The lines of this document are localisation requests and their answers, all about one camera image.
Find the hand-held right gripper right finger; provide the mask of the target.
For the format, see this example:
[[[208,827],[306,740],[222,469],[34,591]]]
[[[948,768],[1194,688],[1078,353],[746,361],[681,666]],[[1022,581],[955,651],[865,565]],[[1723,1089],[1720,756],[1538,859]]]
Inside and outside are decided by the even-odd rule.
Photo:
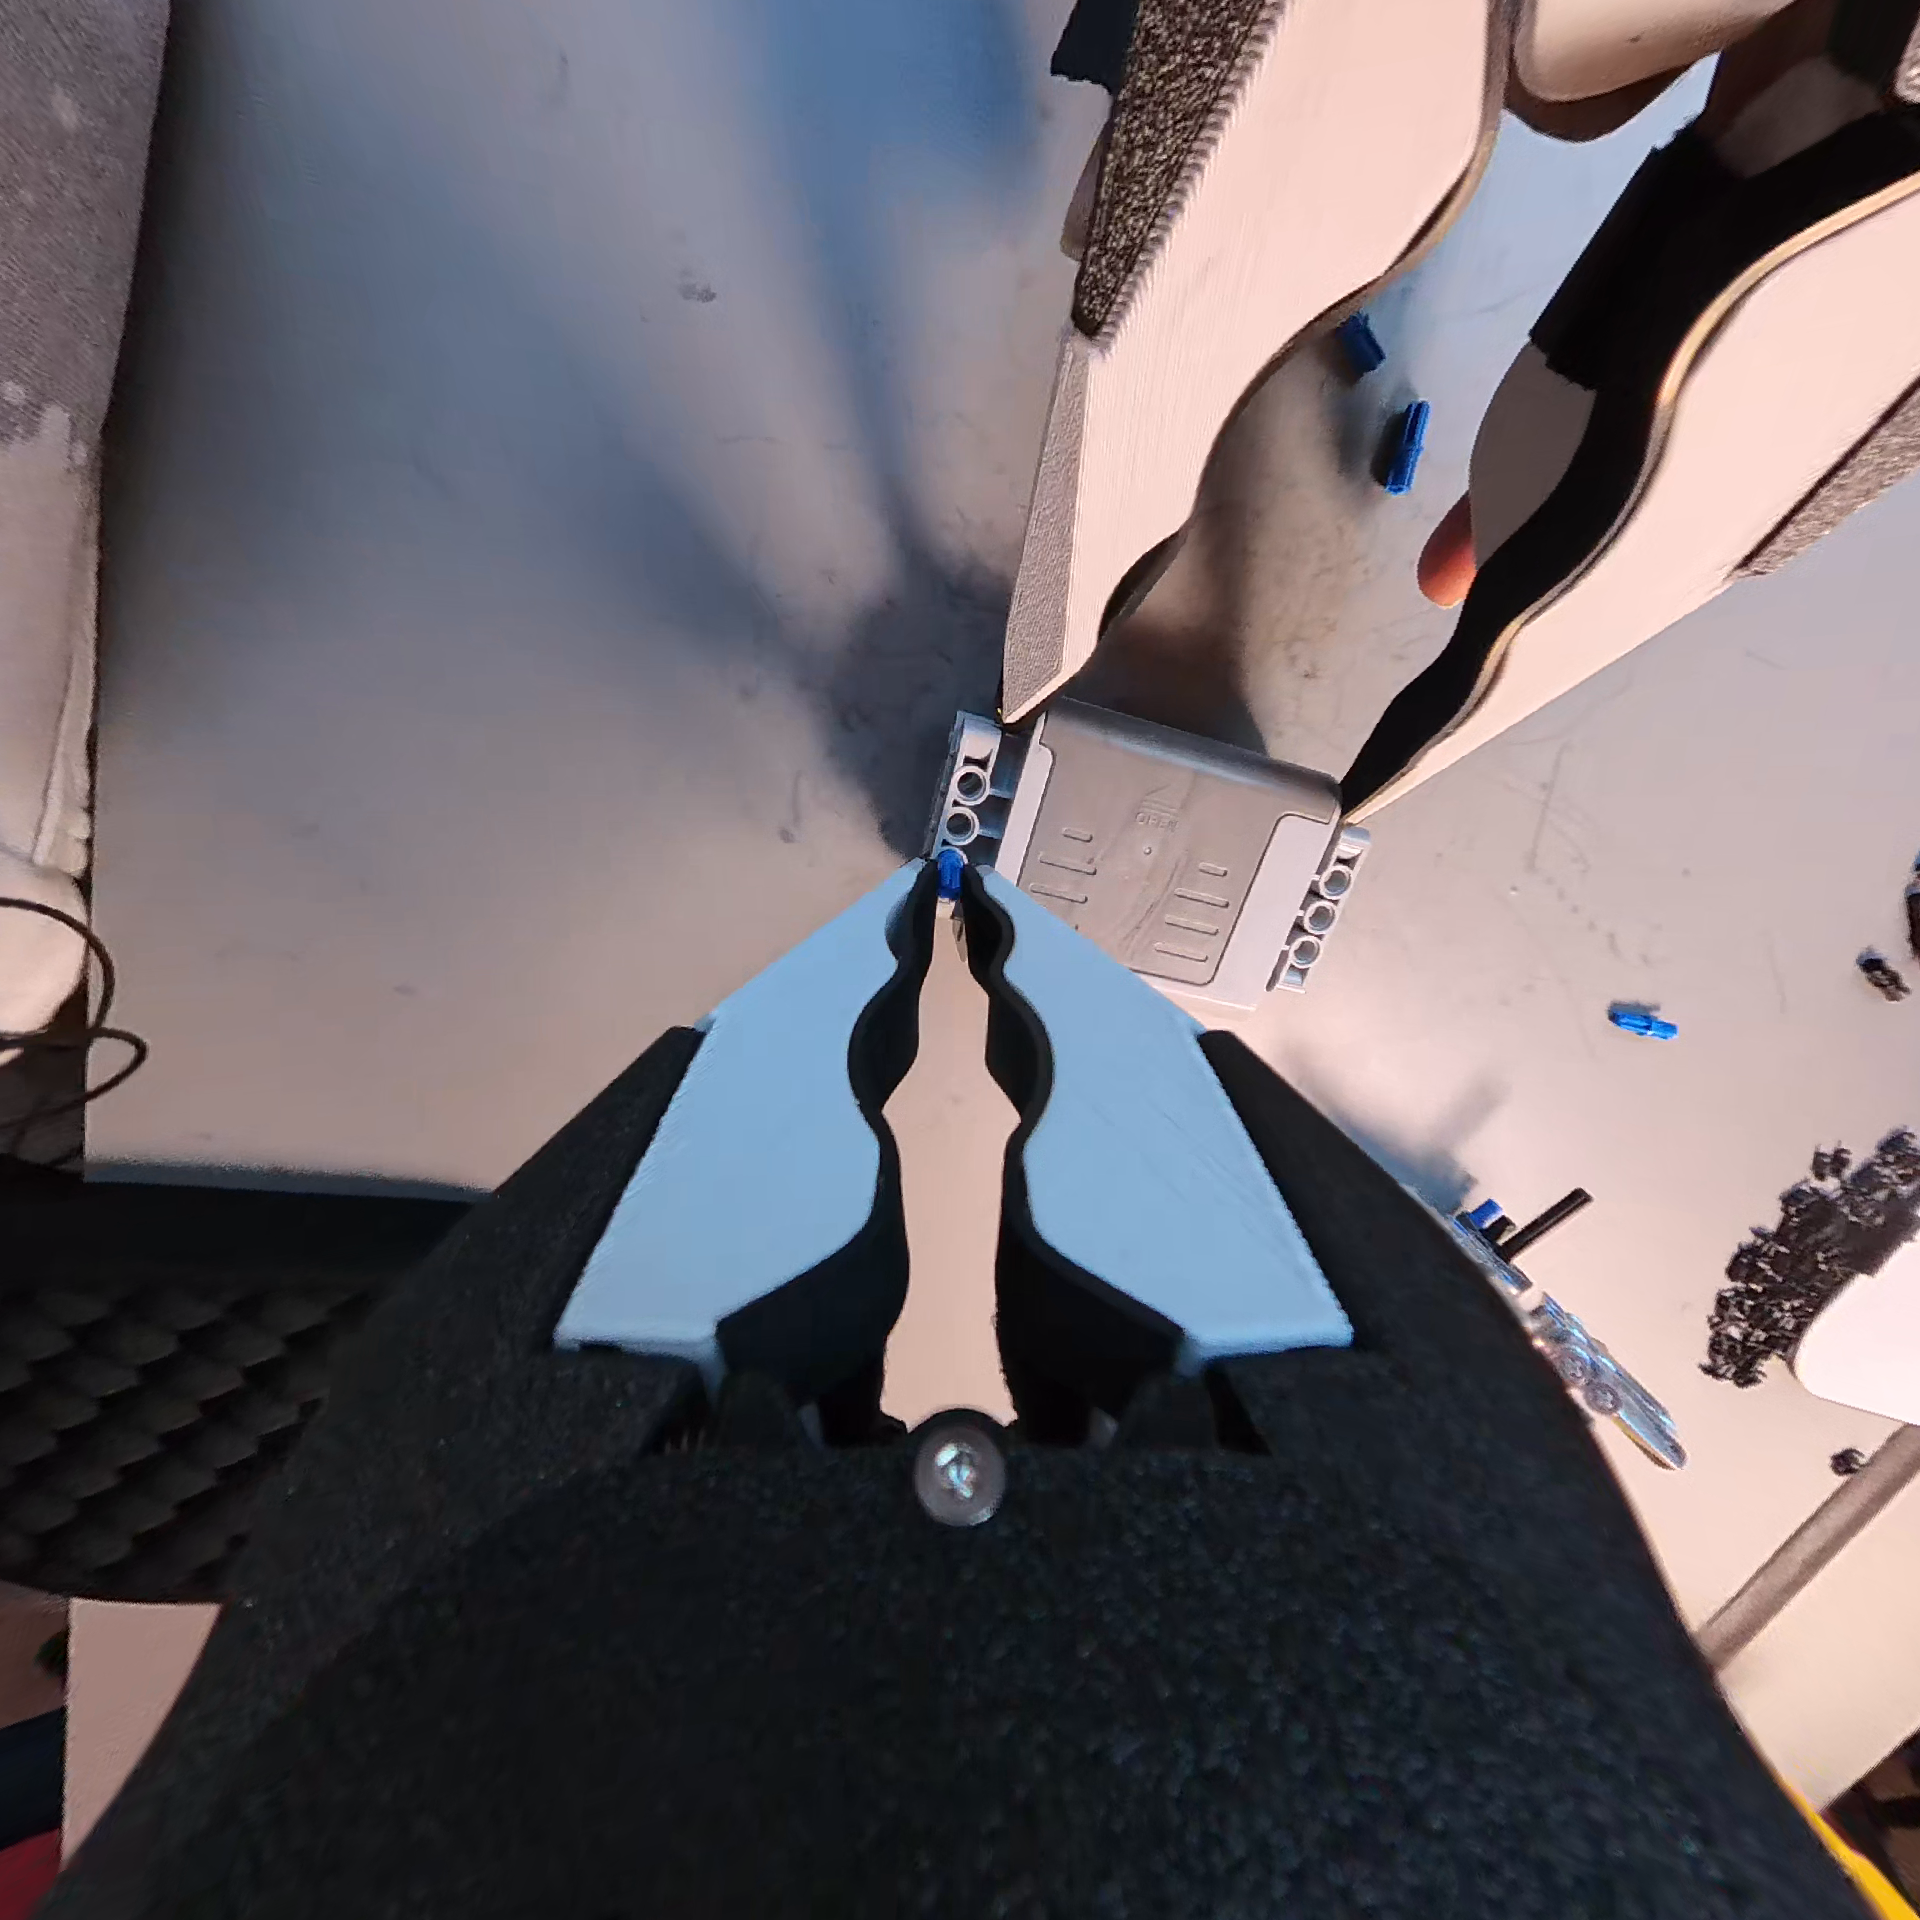
[[[1207,1031],[996,873],[960,895],[1004,1157],[996,1342],[1020,1426],[1121,1424],[1223,1363],[1348,1349]]]

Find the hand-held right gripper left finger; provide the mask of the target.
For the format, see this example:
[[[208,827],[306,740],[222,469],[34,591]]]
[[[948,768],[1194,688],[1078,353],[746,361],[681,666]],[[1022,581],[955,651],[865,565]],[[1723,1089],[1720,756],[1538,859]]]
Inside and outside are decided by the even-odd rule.
[[[939,864],[902,864],[722,1000],[558,1317],[558,1349],[771,1379],[880,1426],[907,1289],[886,1100],[919,1059]]]

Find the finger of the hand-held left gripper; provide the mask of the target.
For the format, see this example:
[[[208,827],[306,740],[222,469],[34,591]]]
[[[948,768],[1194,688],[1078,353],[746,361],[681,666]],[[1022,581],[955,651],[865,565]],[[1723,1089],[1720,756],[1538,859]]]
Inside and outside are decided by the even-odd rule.
[[[1718,599],[1916,390],[1916,177],[1780,239],[1587,436],[1342,777],[1369,821]]]
[[[1498,4],[1078,4],[1110,89],[1004,633],[1001,715],[1084,668],[1153,584],[1268,370],[1362,306],[1474,194]]]

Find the grey battery box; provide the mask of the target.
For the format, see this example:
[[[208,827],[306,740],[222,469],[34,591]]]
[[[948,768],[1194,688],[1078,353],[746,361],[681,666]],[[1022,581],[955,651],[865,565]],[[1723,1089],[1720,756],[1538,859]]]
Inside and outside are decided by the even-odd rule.
[[[928,827],[928,857],[1229,1011],[1311,990],[1369,848],[1332,777],[1071,700],[1022,729],[958,711]]]

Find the grey transparent engine model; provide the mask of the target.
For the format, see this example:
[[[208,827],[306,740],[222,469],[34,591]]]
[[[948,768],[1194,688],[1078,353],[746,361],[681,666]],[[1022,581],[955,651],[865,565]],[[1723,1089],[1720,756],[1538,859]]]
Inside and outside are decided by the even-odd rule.
[[[1690,1466],[1690,1452],[1668,1408],[1569,1307],[1521,1270],[1521,1258],[1579,1210],[1590,1208],[1590,1201],[1593,1194],[1587,1187],[1572,1187],[1532,1222],[1516,1223],[1495,1197],[1487,1197],[1452,1210],[1446,1227],[1516,1314],[1532,1349],[1553,1365],[1572,1402],[1590,1421],[1612,1424],[1645,1460],[1678,1474]]]

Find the grey desk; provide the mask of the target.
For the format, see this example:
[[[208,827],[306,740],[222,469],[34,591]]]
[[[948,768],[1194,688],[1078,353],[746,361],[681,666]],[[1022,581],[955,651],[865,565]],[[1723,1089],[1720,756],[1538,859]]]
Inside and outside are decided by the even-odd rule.
[[[1068,4],[179,4],[111,436],[98,1167],[495,1187],[916,852],[990,703],[1108,109]],[[1702,1370],[1739,1244],[1916,1128],[1916,481],[1372,827],[1229,1020],[1532,1273],[1686,1621],[1889,1424]],[[1678,1024],[1608,1021],[1643,1002]]]

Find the pile of black links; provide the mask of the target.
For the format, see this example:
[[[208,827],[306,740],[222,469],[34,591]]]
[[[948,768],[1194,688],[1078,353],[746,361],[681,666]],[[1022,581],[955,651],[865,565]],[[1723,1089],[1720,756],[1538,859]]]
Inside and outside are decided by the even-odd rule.
[[[1890,1131],[1873,1153],[1816,1149],[1807,1178],[1780,1194],[1773,1227],[1753,1227],[1723,1267],[1709,1314],[1702,1370],[1760,1383],[1812,1319],[1856,1281],[1916,1239],[1916,1131]]]

